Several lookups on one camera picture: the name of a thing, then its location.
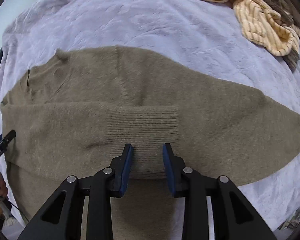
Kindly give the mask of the olive brown knit sweater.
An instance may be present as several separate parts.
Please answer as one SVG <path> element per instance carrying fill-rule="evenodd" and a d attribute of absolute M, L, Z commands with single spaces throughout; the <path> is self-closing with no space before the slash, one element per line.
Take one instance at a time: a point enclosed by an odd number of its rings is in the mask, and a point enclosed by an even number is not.
<path fill-rule="evenodd" d="M 88 177 L 134 147 L 128 192 L 112 200 L 116 239 L 170 239 L 177 202 L 162 146 L 201 174 L 241 186 L 300 153 L 300 115 L 260 90 L 196 72 L 151 50 L 57 50 L 1 103 L 17 205 L 33 217 L 68 176 Z"/>

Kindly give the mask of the lavender plush bed blanket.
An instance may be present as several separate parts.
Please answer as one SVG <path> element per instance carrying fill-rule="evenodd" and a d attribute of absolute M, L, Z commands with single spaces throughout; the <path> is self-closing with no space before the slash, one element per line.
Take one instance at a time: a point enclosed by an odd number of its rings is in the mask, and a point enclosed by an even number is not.
<path fill-rule="evenodd" d="M 243 37 L 229 5 L 198 0 L 6 0 L 0 8 L 0 102 L 56 49 L 113 45 L 150 49 L 255 87 L 300 114 L 300 62 L 291 72 Z"/>

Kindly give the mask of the cream striped garment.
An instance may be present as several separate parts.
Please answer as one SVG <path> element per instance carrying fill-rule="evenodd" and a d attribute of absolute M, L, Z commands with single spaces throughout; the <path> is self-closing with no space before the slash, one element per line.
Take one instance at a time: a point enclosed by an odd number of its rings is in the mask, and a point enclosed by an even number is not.
<path fill-rule="evenodd" d="M 243 36 L 283 57 L 291 72 L 300 57 L 300 25 L 285 0 L 201 0 L 231 2 Z"/>

